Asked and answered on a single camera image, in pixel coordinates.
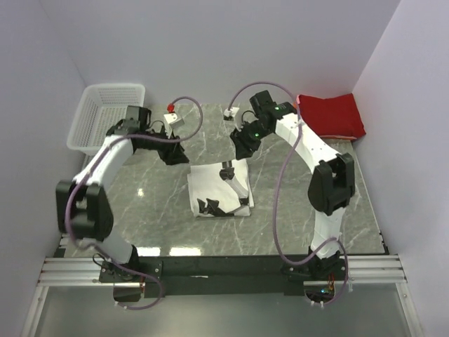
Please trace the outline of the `white t shirt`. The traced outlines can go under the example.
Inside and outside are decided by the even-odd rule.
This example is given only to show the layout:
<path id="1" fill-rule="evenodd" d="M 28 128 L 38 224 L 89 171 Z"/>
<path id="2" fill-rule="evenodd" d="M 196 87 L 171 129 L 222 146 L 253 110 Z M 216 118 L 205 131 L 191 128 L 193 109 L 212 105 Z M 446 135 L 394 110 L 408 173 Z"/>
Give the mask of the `white t shirt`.
<path id="1" fill-rule="evenodd" d="M 195 217 L 248 217 L 254 207 L 245 159 L 191 166 L 189 202 Z"/>

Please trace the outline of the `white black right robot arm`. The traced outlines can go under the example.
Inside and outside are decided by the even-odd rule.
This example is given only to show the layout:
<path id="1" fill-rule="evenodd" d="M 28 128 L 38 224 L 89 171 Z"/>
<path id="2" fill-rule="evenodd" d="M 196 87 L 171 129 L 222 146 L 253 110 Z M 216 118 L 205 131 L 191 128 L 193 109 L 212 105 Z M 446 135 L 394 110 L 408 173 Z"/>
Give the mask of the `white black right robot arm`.
<path id="1" fill-rule="evenodd" d="M 230 138 L 237 159 L 251 157 L 263 138 L 274 134 L 285 140 L 311 172 L 307 196 L 315 210 L 314 235 L 309 255 L 301 262 L 291 261 L 292 269 L 303 277 L 323 280 L 338 271 L 345 271 L 340 254 L 343 215 L 355 193 L 354 158 L 327 145 L 300 116 L 292 103 L 276 103 L 268 91 L 250 98 L 255 121 L 246 122 L 243 112 L 232 105 L 224 111 L 224 119 L 235 128 Z"/>

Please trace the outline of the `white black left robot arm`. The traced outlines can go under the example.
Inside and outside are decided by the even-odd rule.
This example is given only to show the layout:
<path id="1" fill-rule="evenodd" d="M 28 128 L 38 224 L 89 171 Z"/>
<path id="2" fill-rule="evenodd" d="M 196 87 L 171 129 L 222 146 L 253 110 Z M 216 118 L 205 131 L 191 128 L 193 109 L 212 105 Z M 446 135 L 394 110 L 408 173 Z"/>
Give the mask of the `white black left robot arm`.
<path id="1" fill-rule="evenodd" d="M 143 276 L 137 248 L 114 231 L 114 215 L 107 190 L 119 169 L 137 150 L 158 154 L 173 166 L 188 163 L 183 139 L 168 130 L 151 128 L 151 110 L 131 105 L 112 125 L 99 151 L 71 180 L 61 180 L 55 189 L 59 231 L 67 234 L 80 251 L 95 250 L 124 282 Z"/>

